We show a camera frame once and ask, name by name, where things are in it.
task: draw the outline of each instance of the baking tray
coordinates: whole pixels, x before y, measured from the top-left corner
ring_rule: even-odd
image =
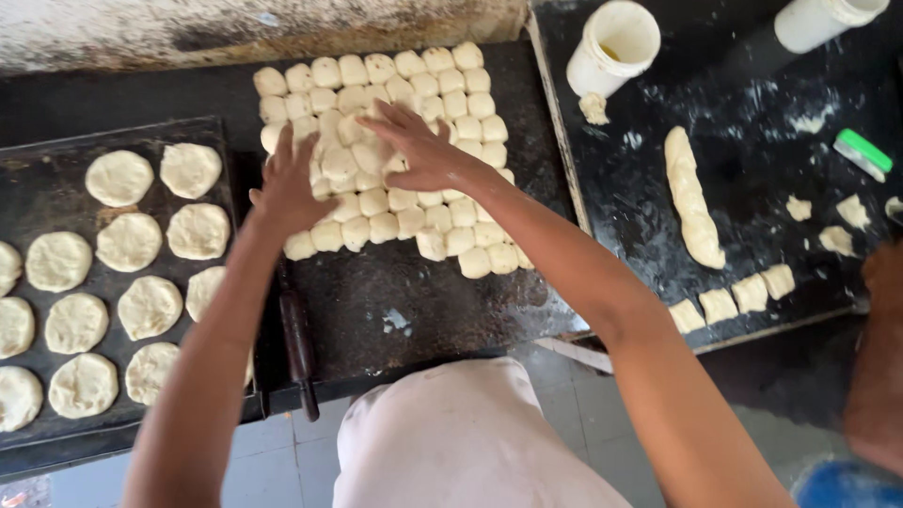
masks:
[[[211,146],[222,158],[223,171],[219,180],[198,200],[174,195],[160,180],[163,149],[174,143]],[[150,161],[154,169],[154,182],[137,205],[110,208],[91,197],[85,189],[85,173],[90,163],[98,156],[114,150],[135,152]],[[157,220],[161,230],[165,232],[170,218],[183,205],[208,202],[221,206],[228,213],[232,227],[229,238],[231,247],[238,226],[235,209],[237,200],[233,194],[237,187],[233,184],[233,174],[228,162],[222,122],[216,117],[177,120],[0,149],[0,203],[3,204],[0,210],[0,240],[13,245],[23,259],[35,238],[53,231],[76,232],[95,249],[98,232],[121,213],[147,213]],[[172,254],[165,241],[154,262],[134,273],[114,271],[94,258],[85,281],[62,293],[35,289],[23,274],[9,296],[24,298],[32,307],[34,341],[28,351],[2,360],[0,365],[17,365],[34,372],[41,380],[45,397],[41,412],[32,423],[15,432],[0,433],[0,450],[102,432],[140,422],[147,407],[128,398],[126,366],[136,351],[150,343],[180,343],[193,321],[183,310],[179,321],[166,333],[133,342],[126,335],[116,314],[119,297],[135,279],[147,275],[171,280],[184,297],[188,279],[192,275],[225,262],[225,255],[204,261],[178,258]],[[116,365],[119,394],[113,405],[99,415],[66,419],[57,415],[46,395],[51,376],[75,355],[50,352],[44,339],[43,326],[53,303],[66,295],[79,292],[98,296],[107,305],[107,334],[91,352],[103,355]],[[255,386],[252,382],[246,396],[256,393]]]

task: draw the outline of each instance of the white jar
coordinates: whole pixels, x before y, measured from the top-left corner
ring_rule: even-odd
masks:
[[[794,53],[805,53],[854,26],[871,23],[890,0],[794,0],[775,16],[775,35]]]
[[[600,44],[618,58],[609,56]],[[607,98],[648,69],[661,45],[656,18],[645,7],[610,0],[583,26],[583,38],[567,64],[568,83],[580,97],[596,92]]]

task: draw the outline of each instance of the flattened dough round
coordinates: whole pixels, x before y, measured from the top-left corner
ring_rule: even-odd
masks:
[[[139,349],[126,367],[128,398],[153,406],[178,358],[179,346],[171,343],[153,343]]]
[[[31,423],[43,402],[41,382],[34,374],[22,367],[0,367],[0,432]]]
[[[106,411],[119,393],[116,366],[94,353],[82,353],[51,378],[51,407],[60,416],[79,419]]]
[[[69,231],[36,238],[25,256],[25,275],[43,291],[68,291],[85,280],[91,268],[91,246]]]
[[[87,353],[104,338],[107,306],[88,293],[69,295],[53,304],[44,326],[47,349],[54,353]]]
[[[182,314],[179,288],[165,278],[135,279],[116,305],[119,319],[133,341],[155,337],[172,328]]]
[[[195,323],[204,316],[204,311],[217,294],[219,283],[226,276],[226,267],[210,267],[196,273],[188,279],[188,295],[185,297],[185,309]]]
[[[172,253],[186,259],[215,259],[228,242],[226,212],[215,204],[186,204],[170,219],[166,238]]]
[[[154,262],[163,233],[146,213],[123,213],[98,233],[98,259],[120,272],[135,272]]]
[[[0,360],[24,352],[33,339],[34,314],[28,302],[16,296],[0,298]]]
[[[141,201],[153,181],[151,163],[127,150],[94,159],[85,175],[88,193],[106,206],[128,206]]]
[[[0,241],[0,296],[12,291],[21,275],[22,256],[12,245]]]
[[[222,168],[223,162],[213,148],[179,143],[163,150],[160,179],[173,194],[193,200],[210,190]]]

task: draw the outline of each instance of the black work surface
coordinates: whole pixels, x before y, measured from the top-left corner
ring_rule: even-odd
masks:
[[[541,44],[561,111],[583,206],[595,238],[624,260],[668,305],[696,302],[770,265],[786,262],[796,290],[768,310],[688,334],[697,352],[725,341],[850,308],[864,295],[861,258],[888,237],[884,202],[903,191],[903,123],[896,55],[903,51],[903,4],[876,22],[798,58],[783,69],[743,79],[757,68],[760,47],[740,45],[786,2],[639,0],[656,18],[662,48],[652,67],[608,99],[611,123],[582,116],[565,69],[599,0],[547,2],[535,8]],[[746,60],[731,61],[741,54]],[[762,62],[758,68],[768,67]],[[817,133],[792,121],[819,118]],[[662,145],[674,126],[686,128],[705,201],[727,253],[724,270],[689,255],[665,174]],[[831,148],[844,127],[859,132],[897,163],[877,183]],[[857,193],[872,224],[855,230],[834,206]],[[795,222],[787,197],[813,203],[813,217]],[[859,259],[821,247],[819,232],[844,225]]]
[[[92,249],[97,247],[98,232],[116,216],[125,212],[142,212],[154,217],[161,231],[183,205],[192,202],[217,204],[227,211],[231,228],[237,224],[233,196],[229,183],[230,171],[224,165],[219,180],[198,200],[186,200],[173,195],[159,178],[163,149],[174,143],[195,143],[210,146],[226,153],[222,125],[218,118],[195,118],[141,128],[81,136],[57,141],[0,149],[0,202],[4,204],[0,221],[0,238],[22,253],[38,236],[54,231],[72,231],[84,238]],[[98,156],[114,150],[129,150],[146,158],[154,169],[155,178],[137,204],[109,208],[85,190],[85,173]],[[57,446],[68,437],[83,437],[134,425],[144,416],[146,406],[131,400],[126,394],[126,367],[135,352],[149,343],[179,343],[191,326],[191,318],[183,312],[179,321],[165,333],[131,341],[116,314],[116,302],[139,277],[156,275],[172,281],[184,295],[188,279],[211,266],[221,265],[225,258],[190,260],[176,257],[167,245],[161,247],[157,258],[147,268],[134,273],[122,273],[94,258],[85,281],[62,293],[41,291],[32,287],[22,276],[10,296],[24,298],[35,318],[35,338],[24,353],[0,361],[0,365],[17,365],[34,372],[44,388],[62,364],[76,355],[52,353],[47,349],[43,324],[51,306],[65,297],[79,292],[97,296],[107,305],[109,327],[104,338],[91,349],[116,365],[119,393],[113,405],[103,413],[84,419],[59,416],[44,400],[34,422],[15,432],[0,433],[0,474],[8,472],[21,457],[23,446],[39,442],[55,442]]]
[[[492,95],[510,134],[508,166],[517,185],[574,221],[561,155],[528,41],[482,46]],[[272,63],[284,71],[294,61]],[[62,73],[0,80],[0,144],[216,114],[224,119],[239,181],[236,203],[259,184],[265,153],[252,75],[263,64],[129,74]],[[436,358],[581,331],[585,323],[535,272],[465,279],[455,260],[422,259],[413,240],[368,244],[290,263],[309,302],[321,400],[360,392]],[[278,306],[265,310],[256,380],[288,382]],[[279,409],[290,406],[275,405]]]

